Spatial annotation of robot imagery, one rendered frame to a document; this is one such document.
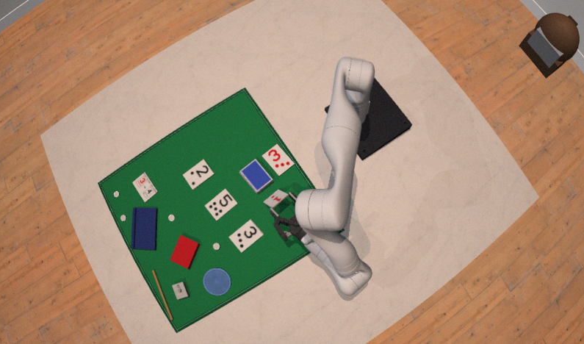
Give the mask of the red flat box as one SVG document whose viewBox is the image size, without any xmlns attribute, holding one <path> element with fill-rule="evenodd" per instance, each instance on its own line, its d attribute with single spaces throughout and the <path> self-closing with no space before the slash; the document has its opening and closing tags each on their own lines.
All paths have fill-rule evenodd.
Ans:
<svg viewBox="0 0 584 344">
<path fill-rule="evenodd" d="M 190 269 L 199 245 L 199 243 L 180 235 L 170 260 Z"/>
</svg>

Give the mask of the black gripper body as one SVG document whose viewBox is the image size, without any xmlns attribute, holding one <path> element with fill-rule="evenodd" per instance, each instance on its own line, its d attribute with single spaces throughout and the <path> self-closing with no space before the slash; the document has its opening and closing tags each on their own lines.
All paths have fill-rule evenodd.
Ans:
<svg viewBox="0 0 584 344">
<path fill-rule="evenodd" d="M 290 220 L 292 221 L 297 221 L 296 216 L 293 216 L 290 218 Z M 298 222 L 298 221 L 297 221 Z M 296 236 L 297 239 L 299 239 L 299 241 L 301 241 L 301 239 L 306 235 L 306 233 L 304 232 L 304 230 L 299 226 L 293 226 L 293 225 L 289 225 L 289 230 L 290 233 L 293 236 Z"/>
</svg>

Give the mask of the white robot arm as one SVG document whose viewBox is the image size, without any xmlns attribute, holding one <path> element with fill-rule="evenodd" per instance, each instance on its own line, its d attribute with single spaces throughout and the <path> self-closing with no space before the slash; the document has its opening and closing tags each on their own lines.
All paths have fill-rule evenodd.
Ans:
<svg viewBox="0 0 584 344">
<path fill-rule="evenodd" d="M 372 277 L 370 266 L 337 231 L 345 227 L 350 213 L 361 125 L 369 112 L 374 78 L 375 68 L 369 61 L 349 57 L 338 61 L 321 138 L 334 170 L 334 185 L 331 189 L 303 190 L 295 202 L 295 216 L 306 233 L 301 242 L 329 270 L 345 295 L 355 294 Z"/>
</svg>

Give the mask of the blue round coaster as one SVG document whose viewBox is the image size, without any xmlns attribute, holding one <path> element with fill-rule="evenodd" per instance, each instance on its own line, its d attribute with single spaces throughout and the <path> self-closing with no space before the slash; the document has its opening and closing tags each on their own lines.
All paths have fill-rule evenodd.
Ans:
<svg viewBox="0 0 584 344">
<path fill-rule="evenodd" d="M 223 295 L 231 287 L 231 278 L 223 269 L 213 268 L 205 273 L 203 285 L 212 295 Z"/>
</svg>

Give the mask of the blue rectangular card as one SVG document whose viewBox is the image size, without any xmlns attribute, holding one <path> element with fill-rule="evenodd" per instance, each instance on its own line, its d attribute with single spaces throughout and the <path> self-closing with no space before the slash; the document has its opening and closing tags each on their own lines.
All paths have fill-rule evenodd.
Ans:
<svg viewBox="0 0 584 344">
<path fill-rule="evenodd" d="M 267 206 L 274 208 L 281 201 L 283 201 L 289 194 L 277 189 L 270 197 L 268 197 L 263 203 Z"/>
</svg>

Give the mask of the dark blue rectangular tile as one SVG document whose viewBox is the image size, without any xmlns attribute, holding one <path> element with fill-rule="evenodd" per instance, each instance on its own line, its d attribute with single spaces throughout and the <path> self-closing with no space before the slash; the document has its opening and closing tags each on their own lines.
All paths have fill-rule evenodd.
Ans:
<svg viewBox="0 0 584 344">
<path fill-rule="evenodd" d="M 131 248 L 156 250 L 157 208 L 133 208 Z"/>
</svg>

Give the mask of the blue card stack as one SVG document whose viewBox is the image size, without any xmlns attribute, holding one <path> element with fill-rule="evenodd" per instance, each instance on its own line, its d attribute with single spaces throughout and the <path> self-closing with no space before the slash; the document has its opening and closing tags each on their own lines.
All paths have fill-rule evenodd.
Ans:
<svg viewBox="0 0 584 344">
<path fill-rule="evenodd" d="M 273 180 L 256 159 L 245 166 L 240 172 L 256 192 L 259 192 Z"/>
</svg>

